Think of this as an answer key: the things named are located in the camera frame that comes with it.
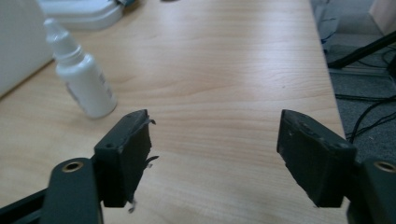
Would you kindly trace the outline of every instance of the wood grain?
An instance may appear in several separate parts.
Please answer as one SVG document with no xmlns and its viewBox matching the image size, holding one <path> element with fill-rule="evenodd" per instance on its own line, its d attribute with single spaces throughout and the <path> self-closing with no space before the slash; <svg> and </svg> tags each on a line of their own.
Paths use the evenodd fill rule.
<svg viewBox="0 0 396 224">
<path fill-rule="evenodd" d="M 0 101 L 0 206 L 47 186 L 59 162 L 90 157 L 126 113 L 146 108 L 152 155 L 137 207 L 106 223 L 347 223 L 318 209 L 276 153 L 282 109 L 343 134 L 305 0 L 141 1 L 99 32 L 74 33 L 116 93 L 83 113 L 51 63 Z"/>
</svg>

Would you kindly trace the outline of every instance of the gray carpet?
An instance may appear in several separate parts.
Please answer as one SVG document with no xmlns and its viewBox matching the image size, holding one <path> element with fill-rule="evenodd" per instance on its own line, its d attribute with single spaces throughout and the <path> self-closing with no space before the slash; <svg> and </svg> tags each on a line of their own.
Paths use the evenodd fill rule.
<svg viewBox="0 0 396 224">
<path fill-rule="evenodd" d="M 332 46 L 326 58 L 328 62 L 332 62 L 347 55 L 354 49 L 356 48 Z M 386 67 L 387 63 L 384 60 L 389 62 L 395 54 L 396 50 L 382 49 L 361 61 L 376 67 Z M 384 73 L 384 70 L 361 63 L 353 63 L 351 67 L 364 71 L 364 75 L 331 71 L 332 85 L 336 94 L 366 97 L 390 97 L 396 95 L 395 82 L 387 73 Z M 345 133 L 351 133 L 359 116 L 374 102 L 337 99 L 337 104 Z M 380 105 L 365 117 L 360 128 L 370 126 L 379 119 L 395 112 L 396 103 Z M 357 161 L 359 162 L 372 157 L 396 161 L 396 119 L 358 136 L 354 141 L 354 145 L 358 148 Z"/>
</svg>

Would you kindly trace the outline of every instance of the black cable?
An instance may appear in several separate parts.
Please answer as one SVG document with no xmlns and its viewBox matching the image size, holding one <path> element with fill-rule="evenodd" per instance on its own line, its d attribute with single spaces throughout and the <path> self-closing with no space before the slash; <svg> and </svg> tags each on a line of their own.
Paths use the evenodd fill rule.
<svg viewBox="0 0 396 224">
<path fill-rule="evenodd" d="M 375 103 L 375 104 L 373 104 L 373 105 L 370 105 L 370 106 L 361 114 L 361 116 L 358 118 L 358 121 L 356 121 L 355 127 L 353 128 L 352 134 L 351 134 L 351 136 L 350 136 L 350 138 L 349 138 L 349 142 L 350 142 L 350 143 L 353 143 L 353 142 L 354 142 L 355 137 L 356 137 L 356 133 L 357 133 L 357 131 L 358 131 L 358 129 L 359 129 L 359 126 L 361 125 L 361 121 L 364 119 L 364 117 L 366 117 L 366 115 L 367 115 L 371 110 L 373 110 L 374 108 L 378 107 L 379 105 L 388 104 L 388 103 L 395 102 L 395 101 L 396 101 L 396 95 L 393 95 L 393 96 L 391 96 L 391 97 L 389 97 L 389 98 L 387 98 L 387 99 L 385 99 L 385 100 L 383 100 L 383 101 L 380 101 L 380 102 L 377 102 L 377 103 Z"/>
<path fill-rule="evenodd" d="M 358 63 L 361 63 L 361 64 L 363 64 L 363 65 L 366 65 L 366 66 L 368 66 L 368 67 L 386 68 L 386 67 L 381 67 L 381 66 L 376 66 L 376 65 L 373 65 L 373 64 L 369 64 L 369 63 L 364 63 L 364 62 L 362 62 L 361 60 L 357 60 L 357 62 L 358 62 Z"/>
<path fill-rule="evenodd" d="M 364 58 L 367 55 L 370 55 L 379 49 L 382 49 L 386 46 L 393 44 L 396 40 L 396 31 L 390 33 L 389 35 L 385 35 L 384 37 L 379 38 L 375 42 L 363 47 L 356 49 L 352 53 L 348 54 L 347 56 L 338 59 L 332 63 L 328 63 L 329 68 L 343 68 L 351 63 L 356 62 Z"/>
<path fill-rule="evenodd" d="M 387 51 L 385 51 L 385 52 L 383 52 L 383 53 L 381 54 L 381 59 L 382 59 L 382 62 L 383 62 L 384 64 L 386 64 L 387 67 L 388 67 L 389 62 L 387 61 L 386 56 L 387 56 L 390 52 L 393 52 L 393 51 L 396 50 L 396 49 L 395 49 L 394 47 L 390 47 L 390 46 L 387 46 L 387 48 L 390 48 L 390 49 L 387 50 Z M 357 62 L 358 62 L 358 63 L 361 63 L 361 64 L 363 64 L 363 65 L 366 65 L 366 66 L 368 66 L 368 67 L 373 67 L 373 68 L 387 68 L 387 67 L 382 67 L 382 66 L 378 66 L 378 65 L 369 64 L 369 63 L 364 63 L 364 62 L 362 62 L 361 60 L 357 60 Z"/>
<path fill-rule="evenodd" d="M 339 100 L 365 101 L 365 102 L 379 102 L 388 99 L 382 97 L 366 97 L 366 96 L 345 95 L 345 94 L 335 94 L 335 98 Z"/>
<path fill-rule="evenodd" d="M 370 125 L 370 126 L 366 126 L 366 127 L 364 127 L 364 128 L 359 129 L 359 130 L 356 132 L 356 136 L 355 136 L 355 137 L 358 137 L 359 135 L 364 134 L 364 133 L 366 133 L 366 132 L 372 130 L 373 128 L 375 128 L 375 127 L 377 127 L 377 126 L 379 126 L 379 125 L 381 125 L 381 124 L 384 124 L 384 123 L 388 123 L 388 122 L 390 122 L 390 121 L 392 121 L 392 120 L 394 120 L 394 119 L 396 119 L 396 112 L 394 112 L 394 113 L 392 113 L 392 114 L 390 114 L 390 115 L 387 115 L 387 116 L 385 116 L 385 117 L 383 117 L 383 118 L 377 120 L 374 124 L 372 124 L 372 125 Z M 351 135 L 351 134 L 352 134 L 352 133 L 347 133 L 347 134 L 346 134 L 346 139 L 349 139 L 350 137 L 347 137 L 347 136 L 348 136 L 348 135 Z"/>
<path fill-rule="evenodd" d="M 387 50 L 386 52 L 384 52 L 384 53 L 381 55 L 382 62 L 384 62 L 387 66 L 390 64 L 390 62 L 387 61 L 386 56 L 387 56 L 390 52 L 393 52 L 394 50 L 396 50 L 396 49 L 394 49 L 394 48 L 392 48 L 392 47 L 388 47 L 388 48 L 390 48 L 390 49 Z"/>
</svg>

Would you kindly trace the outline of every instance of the black metal bracket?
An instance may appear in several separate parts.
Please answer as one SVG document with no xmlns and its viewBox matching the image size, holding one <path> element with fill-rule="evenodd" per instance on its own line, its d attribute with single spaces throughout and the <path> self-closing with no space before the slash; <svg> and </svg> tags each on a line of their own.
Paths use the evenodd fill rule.
<svg viewBox="0 0 396 224">
<path fill-rule="evenodd" d="M 147 110 L 124 116 L 95 146 L 91 159 L 58 164 L 49 186 L 0 209 L 0 223 L 103 223 L 106 207 L 132 203 L 151 148 Z"/>
<path fill-rule="evenodd" d="M 277 140 L 293 178 L 317 207 L 350 200 L 348 222 L 396 223 L 396 163 L 355 162 L 357 149 L 316 120 L 283 110 Z"/>
</svg>

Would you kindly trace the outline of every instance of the wire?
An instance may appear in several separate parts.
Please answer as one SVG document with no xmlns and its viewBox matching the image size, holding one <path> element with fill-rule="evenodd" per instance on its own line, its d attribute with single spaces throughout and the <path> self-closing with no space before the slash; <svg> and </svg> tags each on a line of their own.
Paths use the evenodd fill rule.
<svg viewBox="0 0 396 224">
<path fill-rule="evenodd" d="M 361 60 L 358 60 L 358 63 L 361 63 L 361 64 L 366 65 L 366 66 L 368 66 L 368 67 L 386 68 L 386 67 L 381 67 L 381 66 L 376 66 L 376 65 L 373 65 L 373 64 L 369 64 L 369 63 L 364 63 L 364 62 L 362 62 Z"/>
<path fill-rule="evenodd" d="M 372 125 L 370 125 L 370 126 L 366 126 L 366 127 L 364 127 L 364 128 L 359 129 L 359 130 L 356 132 L 356 136 L 355 136 L 355 137 L 357 137 L 357 136 L 359 136 L 359 135 L 361 135 L 361 134 L 363 134 L 363 133 L 366 133 L 366 132 L 372 130 L 373 128 L 375 128 L 375 127 L 377 127 L 377 126 L 379 126 L 379 125 L 381 125 L 381 124 L 390 122 L 390 121 L 392 121 L 392 120 L 394 120 L 394 119 L 396 119 L 396 112 L 394 112 L 394 113 L 392 113 L 392 114 L 390 114 L 390 115 L 387 115 L 387 116 L 385 116 L 384 118 L 381 118 L 381 119 L 377 120 L 374 124 L 372 124 Z"/>
<path fill-rule="evenodd" d="M 381 55 L 382 62 L 384 62 L 387 66 L 390 64 L 390 62 L 387 61 L 386 56 L 387 56 L 390 52 L 393 52 L 394 50 L 396 50 L 396 49 L 394 49 L 394 48 L 392 48 L 392 47 L 388 47 L 388 48 L 390 48 L 390 49 L 387 50 L 386 52 L 384 52 L 384 53 Z"/>
<path fill-rule="evenodd" d="M 386 67 L 378 66 L 378 65 L 373 65 L 373 64 L 369 64 L 369 63 L 364 63 L 364 62 L 362 62 L 361 60 L 357 60 L 357 62 L 358 62 L 358 63 L 361 63 L 361 64 L 363 64 L 363 65 L 366 65 L 366 66 L 368 66 L 368 67 L 373 67 L 373 68 L 388 68 L 388 65 L 390 64 L 390 62 L 387 61 L 386 56 L 387 56 L 390 52 L 393 52 L 394 50 L 396 50 L 396 48 L 391 47 L 391 46 L 387 46 L 387 48 L 390 48 L 390 49 L 387 50 L 387 51 L 385 51 L 385 52 L 383 52 L 383 53 L 381 54 L 382 62 L 386 65 Z"/>
<path fill-rule="evenodd" d="M 326 42 L 335 34 L 335 31 L 329 34 L 327 37 L 320 39 L 321 44 L 326 44 Z"/>
<path fill-rule="evenodd" d="M 391 96 L 391 97 L 389 97 L 389 98 L 387 98 L 387 99 L 385 99 L 385 100 L 382 100 L 382 101 L 379 101 L 379 102 L 377 102 L 377 103 L 375 103 L 375 104 L 373 104 L 373 105 L 370 105 L 370 106 L 361 114 L 361 116 L 360 116 L 360 117 L 358 118 L 358 120 L 356 121 L 355 127 L 353 128 L 353 131 L 352 131 L 352 133 L 351 133 L 351 135 L 350 135 L 349 142 L 350 142 L 350 143 L 353 143 L 353 142 L 354 142 L 355 137 L 356 137 L 356 134 L 357 134 L 358 129 L 359 129 L 359 126 L 361 125 L 361 121 L 364 119 L 364 117 L 366 117 L 366 115 L 367 115 L 368 113 L 370 113 L 370 111 L 372 111 L 374 108 L 378 107 L 379 105 L 384 105 L 384 104 L 388 104 L 388 103 L 395 102 L 395 101 L 396 101 L 396 95 L 393 95 L 393 96 Z"/>
<path fill-rule="evenodd" d="M 365 102 L 379 102 L 388 99 L 381 97 L 366 97 L 366 96 L 345 95 L 345 94 L 335 94 L 335 98 L 339 100 L 365 101 Z"/>
</svg>

